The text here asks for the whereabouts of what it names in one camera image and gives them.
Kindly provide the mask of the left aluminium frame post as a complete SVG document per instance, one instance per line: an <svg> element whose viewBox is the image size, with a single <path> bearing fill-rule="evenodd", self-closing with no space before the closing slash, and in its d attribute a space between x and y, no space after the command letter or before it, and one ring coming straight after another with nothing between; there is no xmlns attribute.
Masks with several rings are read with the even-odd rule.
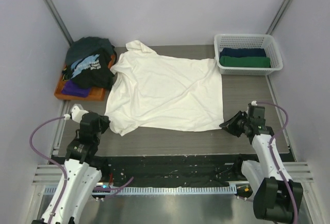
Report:
<svg viewBox="0 0 330 224"><path fill-rule="evenodd" d="M60 31L62 32L64 38L66 39L67 43L69 45L72 45L73 39L72 36L70 35L60 13L58 12L53 0L43 0L44 3L46 4L50 14L52 15L53 19L55 20L57 26L59 27Z"/></svg>

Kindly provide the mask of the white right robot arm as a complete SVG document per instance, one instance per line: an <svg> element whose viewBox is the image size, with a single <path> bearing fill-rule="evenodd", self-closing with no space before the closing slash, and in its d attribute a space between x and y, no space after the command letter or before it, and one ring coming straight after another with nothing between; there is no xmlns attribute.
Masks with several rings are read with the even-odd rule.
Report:
<svg viewBox="0 0 330 224"><path fill-rule="evenodd" d="M245 160L233 167L238 180L247 179L254 197L253 211L257 219L274 223L297 223L303 187L285 169L276 146L277 133L266 125L265 102L253 101L246 111L220 124L227 133L245 135L258 160Z"/></svg>

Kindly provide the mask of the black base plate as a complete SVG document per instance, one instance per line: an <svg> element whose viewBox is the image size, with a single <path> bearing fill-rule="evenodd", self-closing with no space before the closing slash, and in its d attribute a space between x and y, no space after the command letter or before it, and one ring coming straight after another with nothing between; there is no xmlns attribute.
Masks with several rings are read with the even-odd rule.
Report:
<svg viewBox="0 0 330 224"><path fill-rule="evenodd" d="M92 165L102 172L101 180L130 187L226 187L243 181L244 160L257 161L256 154L193 156L95 157Z"/></svg>

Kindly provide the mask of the right aluminium frame post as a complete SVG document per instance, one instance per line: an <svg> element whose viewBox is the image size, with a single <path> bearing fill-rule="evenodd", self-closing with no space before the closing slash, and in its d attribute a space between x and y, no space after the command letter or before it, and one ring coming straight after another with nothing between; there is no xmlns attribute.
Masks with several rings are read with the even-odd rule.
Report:
<svg viewBox="0 0 330 224"><path fill-rule="evenodd" d="M270 26L268 27L268 30L266 32L267 35L273 35L277 26L281 22L282 18L284 17L286 11L289 9L292 2L293 2L293 0L283 0L282 1L275 17L273 18Z"/></svg>

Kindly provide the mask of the orange wooden tray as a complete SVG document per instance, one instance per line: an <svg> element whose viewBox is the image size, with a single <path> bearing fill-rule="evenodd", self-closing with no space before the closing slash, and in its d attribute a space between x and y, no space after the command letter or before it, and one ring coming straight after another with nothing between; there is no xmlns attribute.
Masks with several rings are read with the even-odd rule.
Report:
<svg viewBox="0 0 330 224"><path fill-rule="evenodd" d="M109 63L109 68L111 68L114 65L116 59L117 59L116 55L111 56L111 62ZM62 94L61 91L64 87L64 84L69 80L70 78L68 75L67 66L65 66L64 69L62 70L60 79L57 83L54 92L54 96L56 98L61 100L86 100L86 101L102 101L104 99L105 92L107 91L107 89L102 89L97 87L92 87L89 95L85 98Z"/></svg>

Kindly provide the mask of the rolled green t shirt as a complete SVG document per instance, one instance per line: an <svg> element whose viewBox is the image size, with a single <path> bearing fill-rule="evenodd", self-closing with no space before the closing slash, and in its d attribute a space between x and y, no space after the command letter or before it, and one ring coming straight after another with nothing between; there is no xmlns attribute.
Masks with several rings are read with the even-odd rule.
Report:
<svg viewBox="0 0 330 224"><path fill-rule="evenodd" d="M230 57L221 56L219 63L225 67L253 67L270 68L270 58L268 57Z"/></svg>

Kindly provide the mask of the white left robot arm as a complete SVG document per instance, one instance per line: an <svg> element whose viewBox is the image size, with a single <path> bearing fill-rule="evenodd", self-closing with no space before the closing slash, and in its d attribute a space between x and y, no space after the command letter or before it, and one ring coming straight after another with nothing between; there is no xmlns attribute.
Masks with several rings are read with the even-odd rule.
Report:
<svg viewBox="0 0 330 224"><path fill-rule="evenodd" d="M110 175L108 167L94 156L101 135L109 128L110 120L94 112L80 111L65 114L59 119L79 123L75 138L67 147L63 165L39 152L29 140L31 149L62 171L53 198L40 219L32 223L78 223L82 211L98 182L105 182Z"/></svg>

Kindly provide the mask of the rolled navy t shirt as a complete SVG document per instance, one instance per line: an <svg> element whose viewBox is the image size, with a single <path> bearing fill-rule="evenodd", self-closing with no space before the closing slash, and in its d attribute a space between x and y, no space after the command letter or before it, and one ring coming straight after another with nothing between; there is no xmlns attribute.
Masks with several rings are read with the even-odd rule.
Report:
<svg viewBox="0 0 330 224"><path fill-rule="evenodd" d="M262 48L223 48L223 50L219 53L219 57L229 56L235 58L242 57L266 57L266 52Z"/></svg>

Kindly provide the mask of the dark teal t shirt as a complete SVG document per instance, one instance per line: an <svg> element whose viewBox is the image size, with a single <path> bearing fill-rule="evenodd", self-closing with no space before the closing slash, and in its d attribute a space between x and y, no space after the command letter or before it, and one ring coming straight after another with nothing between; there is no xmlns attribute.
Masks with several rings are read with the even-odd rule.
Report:
<svg viewBox="0 0 330 224"><path fill-rule="evenodd" d="M108 39L83 37L70 46L65 57L65 64L69 66L82 58L90 56L99 49L105 50L109 56L116 55L114 46Z"/></svg>

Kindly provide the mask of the black printed t shirt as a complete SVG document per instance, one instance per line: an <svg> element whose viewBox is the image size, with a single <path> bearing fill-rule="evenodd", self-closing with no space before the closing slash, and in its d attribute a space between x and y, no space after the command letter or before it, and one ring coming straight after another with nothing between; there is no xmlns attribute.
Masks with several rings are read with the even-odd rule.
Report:
<svg viewBox="0 0 330 224"><path fill-rule="evenodd" d="M81 89L92 87L110 90L114 74L110 71L111 56L104 49L81 58L67 66L70 80Z"/></svg>

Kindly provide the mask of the white plastic basket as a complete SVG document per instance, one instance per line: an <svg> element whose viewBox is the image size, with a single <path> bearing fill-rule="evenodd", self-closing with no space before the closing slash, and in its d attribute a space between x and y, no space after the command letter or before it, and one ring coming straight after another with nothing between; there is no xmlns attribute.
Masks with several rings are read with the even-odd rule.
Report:
<svg viewBox="0 0 330 224"><path fill-rule="evenodd" d="M275 39L261 34L217 34L215 60L222 75L266 76L283 68Z"/></svg>

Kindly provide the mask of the purple t shirt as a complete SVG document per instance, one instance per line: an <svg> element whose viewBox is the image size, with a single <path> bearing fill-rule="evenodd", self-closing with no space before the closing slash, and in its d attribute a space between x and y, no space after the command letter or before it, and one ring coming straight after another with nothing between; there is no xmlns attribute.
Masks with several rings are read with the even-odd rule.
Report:
<svg viewBox="0 0 330 224"><path fill-rule="evenodd" d="M64 87L61 91L64 95L71 95L76 97L85 98L89 95L91 88L82 89L77 84L75 84L72 80L67 81L64 84Z"/></svg>

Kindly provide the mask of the aluminium frame post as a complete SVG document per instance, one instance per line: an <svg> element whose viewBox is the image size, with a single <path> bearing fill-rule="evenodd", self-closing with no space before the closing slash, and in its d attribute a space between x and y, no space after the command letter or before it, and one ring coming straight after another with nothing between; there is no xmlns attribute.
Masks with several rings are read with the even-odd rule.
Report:
<svg viewBox="0 0 330 224"><path fill-rule="evenodd" d="M286 11L289 9L292 2L293 2L293 0L283 0L282 1L275 17L273 18L270 26L268 27L268 30L266 32L267 35L273 35L277 26L281 22L282 18L284 17Z"/></svg>
<svg viewBox="0 0 330 224"><path fill-rule="evenodd" d="M69 45L72 45L73 39L72 36L70 35L60 13L58 12L53 0L43 0L44 3L46 4L50 14L52 15L53 19L55 20L57 26L59 27L60 31L62 32L64 38L66 39L67 43Z"/></svg>

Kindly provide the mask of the white t shirt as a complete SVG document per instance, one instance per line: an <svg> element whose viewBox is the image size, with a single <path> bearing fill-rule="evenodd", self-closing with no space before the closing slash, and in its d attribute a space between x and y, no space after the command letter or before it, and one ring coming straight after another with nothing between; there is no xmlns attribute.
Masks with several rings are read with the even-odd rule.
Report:
<svg viewBox="0 0 330 224"><path fill-rule="evenodd" d="M215 59L163 56L135 40L111 71L117 79L105 114L110 130L139 127L202 132L224 122L222 76Z"/></svg>

